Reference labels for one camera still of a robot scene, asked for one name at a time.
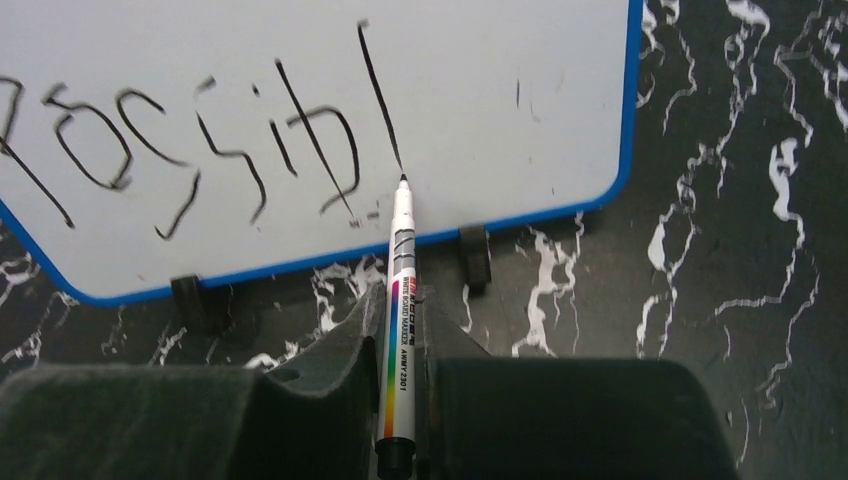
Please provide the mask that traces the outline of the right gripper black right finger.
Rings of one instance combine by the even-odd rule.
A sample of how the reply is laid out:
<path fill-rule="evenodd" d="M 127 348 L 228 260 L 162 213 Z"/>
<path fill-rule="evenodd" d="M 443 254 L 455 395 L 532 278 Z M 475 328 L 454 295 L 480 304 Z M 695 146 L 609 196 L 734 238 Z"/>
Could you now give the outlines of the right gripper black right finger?
<path fill-rule="evenodd" d="M 416 303 L 422 479 L 733 479 L 704 388 L 635 358 L 496 356 L 430 286 Z"/>

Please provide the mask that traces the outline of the black white marker pen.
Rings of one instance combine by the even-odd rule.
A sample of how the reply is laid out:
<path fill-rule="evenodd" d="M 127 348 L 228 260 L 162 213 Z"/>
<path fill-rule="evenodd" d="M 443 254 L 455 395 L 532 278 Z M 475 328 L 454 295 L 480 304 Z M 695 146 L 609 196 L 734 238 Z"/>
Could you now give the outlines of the black white marker pen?
<path fill-rule="evenodd" d="M 409 479 L 416 452 L 416 231 L 406 175 L 395 192 L 375 453 L 380 479 Z"/>

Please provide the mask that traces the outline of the blue framed whiteboard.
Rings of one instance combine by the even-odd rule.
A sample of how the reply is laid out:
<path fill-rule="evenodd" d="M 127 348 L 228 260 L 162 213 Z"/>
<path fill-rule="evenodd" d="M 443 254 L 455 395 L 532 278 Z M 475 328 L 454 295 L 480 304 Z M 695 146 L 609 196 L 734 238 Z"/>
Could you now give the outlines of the blue framed whiteboard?
<path fill-rule="evenodd" d="M 112 306 L 595 209 L 640 1 L 5 1 L 1 219 Z"/>

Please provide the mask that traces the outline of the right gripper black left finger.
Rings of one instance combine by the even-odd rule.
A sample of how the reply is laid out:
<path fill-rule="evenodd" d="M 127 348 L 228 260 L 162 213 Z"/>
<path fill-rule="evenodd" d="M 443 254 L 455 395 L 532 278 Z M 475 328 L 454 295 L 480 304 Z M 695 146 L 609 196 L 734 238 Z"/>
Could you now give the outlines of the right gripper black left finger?
<path fill-rule="evenodd" d="M 364 479 L 378 404 L 372 287 L 269 371 L 56 366 L 1 386 L 5 479 Z"/>

